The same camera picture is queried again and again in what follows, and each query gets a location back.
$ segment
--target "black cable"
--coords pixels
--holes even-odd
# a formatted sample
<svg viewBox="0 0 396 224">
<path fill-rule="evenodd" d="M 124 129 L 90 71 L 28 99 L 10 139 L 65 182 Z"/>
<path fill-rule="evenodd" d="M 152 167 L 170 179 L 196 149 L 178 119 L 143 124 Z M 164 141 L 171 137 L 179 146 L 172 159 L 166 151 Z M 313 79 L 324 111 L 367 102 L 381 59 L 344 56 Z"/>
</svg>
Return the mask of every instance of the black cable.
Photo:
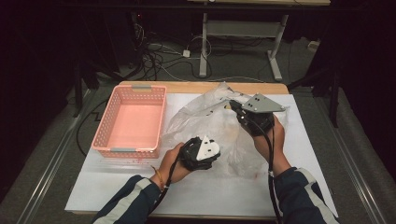
<svg viewBox="0 0 396 224">
<path fill-rule="evenodd" d="M 160 198 L 157 200 L 157 202 L 154 204 L 154 206 L 152 207 L 151 211 L 148 214 L 151 214 L 158 207 L 158 205 L 163 201 L 163 198 L 165 197 L 166 192 L 168 192 L 169 186 L 171 185 L 171 182 L 172 182 L 172 174 L 175 171 L 175 167 L 176 167 L 179 157 L 180 157 L 180 152 L 177 154 L 174 163 L 172 163 L 171 169 L 169 170 L 168 179 L 166 180 L 166 184 L 163 189 L 163 192 L 161 193 Z"/>
<path fill-rule="evenodd" d="M 269 148 L 269 160 L 268 160 L 268 188 L 270 191 L 270 197 L 271 197 L 271 202 L 274 207 L 274 212 L 276 214 L 276 219 L 277 223 L 281 224 L 282 223 L 282 217 L 280 216 L 279 209 L 277 207 L 276 203 L 276 196 L 275 196 L 275 188 L 274 188 L 274 177 L 273 177 L 273 168 L 274 168 L 274 145 L 275 145 L 275 132 L 274 132 L 274 126 L 275 124 L 272 123 L 273 127 L 273 144 L 271 144 L 270 138 L 268 137 L 267 133 L 260 127 L 259 124 L 254 122 L 251 119 L 245 118 L 248 122 L 251 122 L 253 125 L 255 125 L 263 134 L 265 141 L 267 141 L 268 148 Z"/>
<path fill-rule="evenodd" d="M 109 100 L 109 98 L 105 99 L 105 100 L 102 101 L 99 105 L 97 105 L 93 110 L 90 111 L 90 113 L 87 114 L 87 116 L 85 116 L 85 118 L 84 118 L 84 119 L 81 121 L 81 123 L 78 125 L 77 132 L 76 132 L 76 142 L 77 142 L 78 150 L 81 152 L 81 154 L 82 154 L 84 157 L 87 157 L 87 153 L 85 153 L 85 152 L 82 150 L 82 147 L 81 147 L 81 145 L 79 144 L 79 139 L 78 139 L 79 130 L 81 129 L 82 124 L 85 122 L 85 120 L 93 113 L 93 111 L 95 111 L 95 110 L 96 110 L 99 106 L 101 106 L 102 104 L 108 102 L 108 100 Z"/>
</svg>

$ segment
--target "white tabletop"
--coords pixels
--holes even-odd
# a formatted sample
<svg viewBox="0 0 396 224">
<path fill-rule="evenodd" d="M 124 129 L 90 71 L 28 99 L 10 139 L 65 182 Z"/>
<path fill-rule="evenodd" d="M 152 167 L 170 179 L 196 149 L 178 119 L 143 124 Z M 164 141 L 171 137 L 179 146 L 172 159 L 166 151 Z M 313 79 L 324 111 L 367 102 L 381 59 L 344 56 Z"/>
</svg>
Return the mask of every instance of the white tabletop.
<svg viewBox="0 0 396 224">
<path fill-rule="evenodd" d="M 168 93 L 163 127 L 176 112 L 199 94 Z M 292 95 L 267 95 L 284 106 L 290 106 L 284 151 L 292 166 L 304 167 L 318 181 L 325 203 L 338 217 L 329 188 L 309 142 L 303 121 Z M 99 211 L 132 175 L 150 177 L 150 165 L 159 166 L 168 148 L 161 148 L 157 160 L 122 160 L 103 158 L 90 149 L 76 185 L 67 202 L 66 211 L 86 213 Z M 215 171 L 197 171 L 171 185 L 162 203 L 153 212 L 174 217 L 274 217 L 267 176 L 257 178 L 219 176 Z"/>
</svg>

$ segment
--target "person's right hand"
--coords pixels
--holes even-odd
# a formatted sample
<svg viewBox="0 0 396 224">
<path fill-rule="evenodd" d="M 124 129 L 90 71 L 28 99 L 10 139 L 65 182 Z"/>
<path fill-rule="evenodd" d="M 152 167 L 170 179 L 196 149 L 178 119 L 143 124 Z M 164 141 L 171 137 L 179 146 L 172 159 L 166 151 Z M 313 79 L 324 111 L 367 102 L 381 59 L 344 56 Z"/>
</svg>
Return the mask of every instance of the person's right hand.
<svg viewBox="0 0 396 224">
<path fill-rule="evenodd" d="M 283 145 L 285 142 L 285 129 L 279 122 L 276 116 L 274 116 L 274 128 L 268 133 L 268 138 L 270 139 L 271 145 L 274 147 L 274 174 L 280 175 L 282 172 L 290 168 L 290 164 L 283 154 Z M 254 146 L 257 151 L 267 160 L 270 158 L 270 148 L 264 136 L 252 136 L 254 141 Z"/>
</svg>

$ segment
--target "striped sleeve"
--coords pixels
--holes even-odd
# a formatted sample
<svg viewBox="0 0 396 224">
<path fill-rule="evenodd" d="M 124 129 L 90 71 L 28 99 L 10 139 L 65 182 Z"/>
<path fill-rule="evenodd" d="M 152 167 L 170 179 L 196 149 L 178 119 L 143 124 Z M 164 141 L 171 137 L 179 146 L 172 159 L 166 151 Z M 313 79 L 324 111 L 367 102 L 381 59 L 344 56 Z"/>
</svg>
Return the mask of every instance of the striped sleeve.
<svg viewBox="0 0 396 224">
<path fill-rule="evenodd" d="M 339 223 L 316 179 L 305 169 L 289 168 L 276 177 L 275 188 L 284 223 Z"/>
<path fill-rule="evenodd" d="M 145 223 L 160 194 L 149 179 L 135 175 L 96 214 L 92 223 Z"/>
</svg>

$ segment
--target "white plastic part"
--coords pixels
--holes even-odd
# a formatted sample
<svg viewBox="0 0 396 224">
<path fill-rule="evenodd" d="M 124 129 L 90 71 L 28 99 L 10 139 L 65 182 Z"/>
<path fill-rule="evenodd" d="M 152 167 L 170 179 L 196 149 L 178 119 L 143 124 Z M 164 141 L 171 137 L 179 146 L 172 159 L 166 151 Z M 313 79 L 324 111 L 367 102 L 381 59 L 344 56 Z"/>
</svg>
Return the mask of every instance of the white plastic part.
<svg viewBox="0 0 396 224">
<path fill-rule="evenodd" d="M 201 146 L 197 154 L 197 160 L 202 161 L 219 154 L 219 145 L 215 142 L 210 142 L 209 138 L 205 135 L 202 140 Z"/>
<path fill-rule="evenodd" d="M 183 57 L 190 58 L 190 51 L 187 49 L 183 50 Z"/>
</svg>

